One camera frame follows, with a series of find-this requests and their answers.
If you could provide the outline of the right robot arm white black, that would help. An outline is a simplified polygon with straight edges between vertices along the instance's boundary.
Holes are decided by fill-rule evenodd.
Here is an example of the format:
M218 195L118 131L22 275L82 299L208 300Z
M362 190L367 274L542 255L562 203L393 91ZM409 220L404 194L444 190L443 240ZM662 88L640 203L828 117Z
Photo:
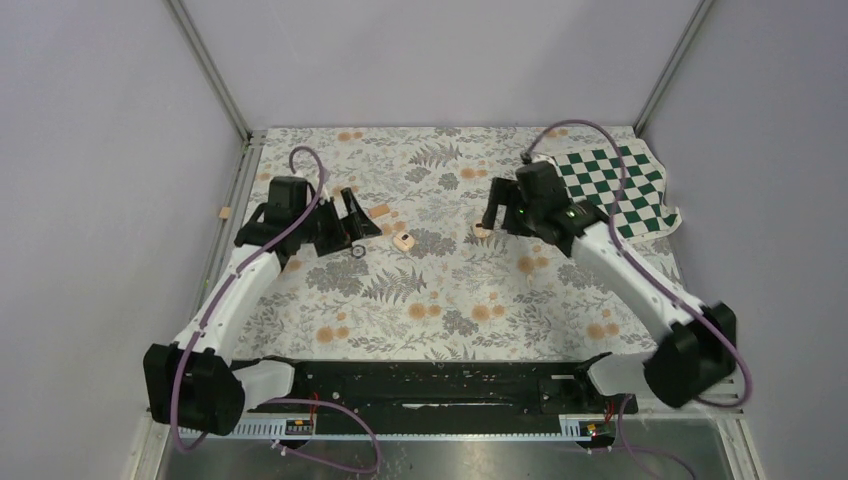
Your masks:
M737 370L736 316L725 304L708 306L681 289L627 246L610 217L589 200L572 200L549 162L519 168L515 179L491 182L481 225L534 237L591 271L641 321L651 353L603 354L586 362L573 386L575 402L597 412L614 395L647 395L679 409Z

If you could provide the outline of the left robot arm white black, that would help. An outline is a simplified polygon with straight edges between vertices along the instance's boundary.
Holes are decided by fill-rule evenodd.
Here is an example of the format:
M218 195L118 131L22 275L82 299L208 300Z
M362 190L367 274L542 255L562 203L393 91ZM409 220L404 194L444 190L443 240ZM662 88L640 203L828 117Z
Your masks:
M317 256L352 249L381 234L350 188L334 197L320 182L272 179L266 202L238 230L221 278L187 326L168 344L153 344L143 371L154 421L225 436L243 412L272 399L288 411L309 401L310 385L284 360L233 365L243 327L260 298L304 245Z

